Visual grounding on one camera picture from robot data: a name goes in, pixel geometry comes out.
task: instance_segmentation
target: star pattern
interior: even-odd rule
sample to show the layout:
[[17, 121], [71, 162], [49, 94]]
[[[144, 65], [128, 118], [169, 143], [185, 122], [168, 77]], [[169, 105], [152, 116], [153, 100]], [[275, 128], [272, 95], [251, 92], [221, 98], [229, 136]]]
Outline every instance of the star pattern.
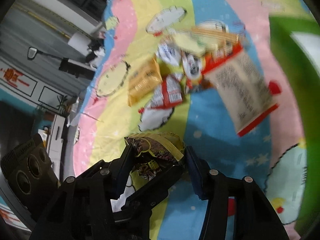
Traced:
[[246, 160], [246, 163], [247, 163], [247, 166], [254, 165], [256, 163], [256, 157]]
[[271, 141], [271, 134], [269, 134], [263, 138], [263, 142], [269, 142], [269, 141]]
[[263, 163], [266, 163], [269, 159], [267, 158], [268, 153], [266, 153], [265, 155], [263, 154], [259, 154], [259, 158], [256, 159], [257, 161], [257, 166], [262, 165]]

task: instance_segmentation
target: snack packet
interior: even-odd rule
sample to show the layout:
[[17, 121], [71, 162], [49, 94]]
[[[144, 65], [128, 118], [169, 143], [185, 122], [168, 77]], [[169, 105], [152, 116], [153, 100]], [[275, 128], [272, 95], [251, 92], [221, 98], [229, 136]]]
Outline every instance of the snack packet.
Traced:
[[158, 46], [156, 56], [167, 64], [179, 67], [181, 61], [181, 50], [174, 44], [162, 42]]
[[205, 54], [205, 46], [199, 44], [199, 42], [191, 37], [189, 33], [175, 33], [171, 35], [171, 39], [175, 45], [181, 48], [183, 51], [201, 57]]
[[137, 103], [162, 82], [159, 64], [155, 58], [148, 60], [129, 78], [128, 106]]
[[185, 146], [177, 134], [135, 133], [125, 137], [124, 140], [127, 145], [133, 145], [137, 149], [135, 168], [145, 179], [153, 179], [163, 169], [172, 165], [183, 165]]
[[209, 81], [205, 80], [202, 71], [205, 69], [206, 61], [211, 59], [208, 54], [205, 57], [196, 57], [187, 52], [182, 52], [182, 65], [187, 81], [185, 93], [198, 92], [212, 87]]
[[212, 30], [212, 29], [207, 29], [207, 28], [202, 28], [202, 27], [192, 27], [191, 28], [192, 33], [198, 34], [198, 35], [205, 35], [208, 37], [215, 38], [220, 41], [229, 41], [231, 43], [238, 43], [242, 39], [244, 39], [243, 35], [240, 34], [235, 34], [235, 33], [226, 33], [226, 32], [221, 32], [217, 30]]
[[193, 34], [192, 37], [194, 37], [201, 44], [203, 44], [205, 46], [206, 51], [217, 51], [224, 44], [223, 41], [207, 35]]
[[180, 81], [182, 73], [173, 73], [164, 77], [161, 85], [158, 85], [151, 99], [151, 109], [168, 109], [182, 103]]
[[243, 136], [278, 108], [263, 76], [240, 44], [231, 55], [212, 61], [204, 77], [216, 86], [233, 121]]

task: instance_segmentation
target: wall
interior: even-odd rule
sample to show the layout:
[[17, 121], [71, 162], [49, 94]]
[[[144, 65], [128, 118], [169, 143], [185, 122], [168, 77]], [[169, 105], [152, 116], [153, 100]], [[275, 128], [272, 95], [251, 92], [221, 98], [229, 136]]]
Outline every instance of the wall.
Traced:
[[42, 106], [46, 110], [58, 114], [60, 103], [58, 98], [66, 95], [1, 57], [0, 88], [3, 91], [4, 99], [28, 113], [31, 113], [32, 109], [37, 106]]
[[75, 26], [91, 34], [95, 32], [98, 22], [92, 17], [87, 15], [79, 7], [75, 6], [67, 0], [32, 0], [37, 4], [51, 10], [58, 14], [68, 22], [73, 23]]
[[59, 71], [60, 60], [37, 55], [27, 59], [29, 47], [58, 57], [84, 62], [84, 56], [68, 45], [68, 39], [35, 17], [11, 8], [0, 25], [0, 56], [33, 77], [73, 96], [85, 90], [90, 81]]

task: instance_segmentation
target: pink stripe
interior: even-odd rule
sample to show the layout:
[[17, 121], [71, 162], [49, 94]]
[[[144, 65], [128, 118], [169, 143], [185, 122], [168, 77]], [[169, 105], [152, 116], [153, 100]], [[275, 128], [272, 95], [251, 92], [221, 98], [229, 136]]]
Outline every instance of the pink stripe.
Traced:
[[[110, 53], [109, 59], [103, 65], [100, 76], [112, 65], [121, 61], [121, 55], [127, 52], [138, 28], [137, 17], [131, 0], [113, 0], [112, 13], [118, 18], [119, 25], [115, 31], [114, 48]], [[80, 137], [73, 147], [73, 167], [76, 176], [88, 168], [97, 132], [96, 123], [108, 102], [108, 98], [99, 98], [96, 102], [95, 98], [96, 93], [93, 89], [78, 125], [80, 127]]]
[[287, 77], [270, 50], [268, 10], [261, 6], [260, 0], [226, 1], [245, 24], [253, 40], [266, 82], [276, 80], [282, 88], [282, 93], [276, 96], [279, 108], [270, 115], [272, 135], [270, 166], [273, 166], [286, 149], [298, 143], [304, 136], [300, 112]]

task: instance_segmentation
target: gold snack packet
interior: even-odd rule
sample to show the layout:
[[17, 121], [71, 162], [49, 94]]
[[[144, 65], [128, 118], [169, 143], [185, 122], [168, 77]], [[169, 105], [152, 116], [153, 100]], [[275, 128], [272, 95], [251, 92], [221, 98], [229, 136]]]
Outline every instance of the gold snack packet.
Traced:
[[185, 145], [179, 135], [171, 132], [135, 133], [124, 138], [137, 150], [135, 168], [148, 180], [172, 165], [183, 165]]
[[156, 58], [148, 60], [129, 78], [128, 106], [139, 102], [147, 93], [162, 82]]

